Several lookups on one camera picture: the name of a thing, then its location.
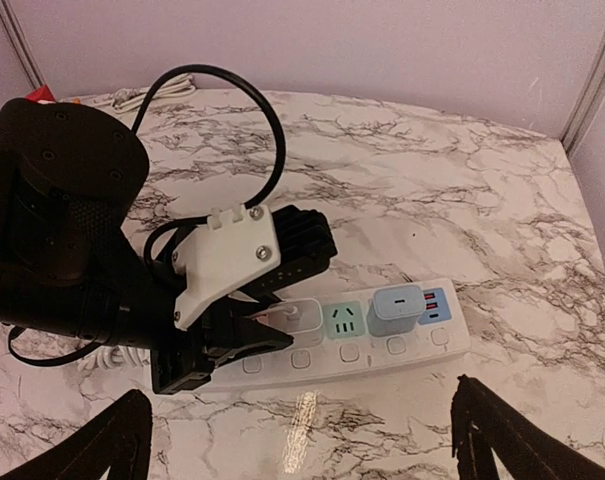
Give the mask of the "red cube socket adapter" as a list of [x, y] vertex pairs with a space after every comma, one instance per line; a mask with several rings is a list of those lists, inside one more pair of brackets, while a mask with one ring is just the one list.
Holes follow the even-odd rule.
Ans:
[[26, 99], [36, 103], [56, 103], [56, 98], [47, 85], [43, 85], [32, 91], [26, 96]]

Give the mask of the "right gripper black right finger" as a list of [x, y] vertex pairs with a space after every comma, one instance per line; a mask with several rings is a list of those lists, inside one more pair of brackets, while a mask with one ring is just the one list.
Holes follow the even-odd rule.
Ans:
[[605, 479], [605, 468], [539, 429], [474, 377], [458, 377], [451, 403], [452, 456], [461, 479]]

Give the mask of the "blue small plug adapter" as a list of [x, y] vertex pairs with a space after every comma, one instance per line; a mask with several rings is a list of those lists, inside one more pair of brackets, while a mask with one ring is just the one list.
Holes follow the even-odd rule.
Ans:
[[423, 291], [415, 285], [376, 290], [367, 313], [369, 333], [388, 337], [410, 332], [426, 310]]

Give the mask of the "white multicolour power strip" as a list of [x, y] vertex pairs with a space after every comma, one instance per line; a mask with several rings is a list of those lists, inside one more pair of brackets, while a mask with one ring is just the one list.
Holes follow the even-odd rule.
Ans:
[[[373, 337], [367, 313], [381, 288], [415, 285], [426, 310], [408, 333]], [[440, 278], [313, 298], [323, 311], [323, 341], [245, 358], [217, 370], [205, 392], [231, 392], [310, 385], [382, 374], [459, 358], [471, 346], [454, 285]]]

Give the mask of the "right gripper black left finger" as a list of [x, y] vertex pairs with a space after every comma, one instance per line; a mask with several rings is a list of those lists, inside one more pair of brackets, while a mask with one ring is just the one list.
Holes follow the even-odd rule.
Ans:
[[152, 409], [130, 390], [85, 426], [38, 457], [11, 470], [11, 479], [146, 479]]

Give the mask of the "white small charger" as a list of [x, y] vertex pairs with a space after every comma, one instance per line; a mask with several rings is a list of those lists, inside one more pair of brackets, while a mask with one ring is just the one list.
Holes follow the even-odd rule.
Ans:
[[260, 312], [258, 319], [292, 336], [295, 348], [317, 346], [324, 339], [322, 307], [313, 298], [279, 303]]

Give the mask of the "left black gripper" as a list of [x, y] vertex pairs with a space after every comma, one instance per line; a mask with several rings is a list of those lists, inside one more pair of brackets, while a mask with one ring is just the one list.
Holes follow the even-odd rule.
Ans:
[[219, 367], [290, 347], [291, 335], [251, 318], [265, 309], [260, 302], [230, 297], [213, 302], [187, 331], [176, 333], [170, 345], [151, 353], [153, 392], [191, 391], [210, 382]]

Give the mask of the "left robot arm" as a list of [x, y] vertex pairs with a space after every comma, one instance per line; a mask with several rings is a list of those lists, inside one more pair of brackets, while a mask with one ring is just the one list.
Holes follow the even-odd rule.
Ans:
[[177, 235], [160, 259], [151, 244], [136, 251], [121, 228], [150, 167], [136, 126], [73, 103], [16, 98], [0, 111], [0, 321], [12, 338], [29, 329], [82, 339], [84, 354], [146, 349], [159, 394], [198, 388], [221, 366], [293, 342], [233, 298], [281, 262], [263, 201], [284, 169], [283, 128], [243, 78], [210, 65], [192, 70], [256, 103], [275, 165], [245, 203], [153, 231], [153, 239]]

